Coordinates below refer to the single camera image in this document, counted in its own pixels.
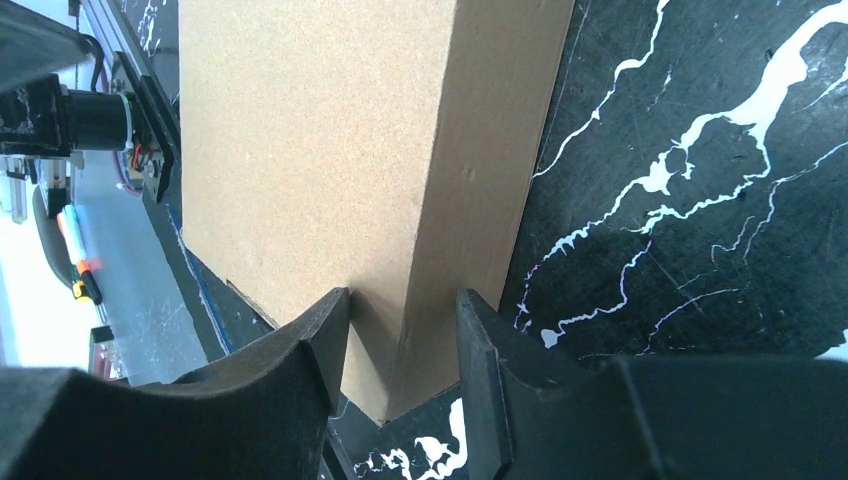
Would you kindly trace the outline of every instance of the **white wall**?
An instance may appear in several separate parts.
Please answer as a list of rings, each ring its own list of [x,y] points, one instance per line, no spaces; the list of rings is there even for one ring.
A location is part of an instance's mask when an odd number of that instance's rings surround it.
[[[31,10],[70,27],[67,0],[14,0]],[[91,33],[87,22],[80,30]],[[85,89],[91,78],[91,65],[80,66],[80,85]],[[74,88],[74,67],[60,72],[60,80]],[[28,198],[32,197],[29,186]],[[6,309],[0,308],[3,360],[9,365],[88,367],[89,332],[98,325],[94,307],[75,301],[53,275],[30,218],[16,225],[0,216],[0,271],[5,284]]]

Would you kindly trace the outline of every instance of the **cardboard box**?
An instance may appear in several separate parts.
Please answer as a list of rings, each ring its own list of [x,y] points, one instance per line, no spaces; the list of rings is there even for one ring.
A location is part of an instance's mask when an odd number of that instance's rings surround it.
[[[497,305],[572,1],[180,2],[183,234],[266,319],[354,292],[343,392],[382,423]]]

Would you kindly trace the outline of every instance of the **black marble surface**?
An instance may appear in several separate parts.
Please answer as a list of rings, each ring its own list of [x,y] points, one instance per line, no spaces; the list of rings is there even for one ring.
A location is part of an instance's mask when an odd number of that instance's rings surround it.
[[[176,100],[177,0],[151,1],[127,15]],[[844,343],[845,22],[835,0],[577,0],[505,321],[586,368]],[[201,278],[234,348],[265,333]],[[343,405],[361,478],[467,478],[456,388],[383,429]]]

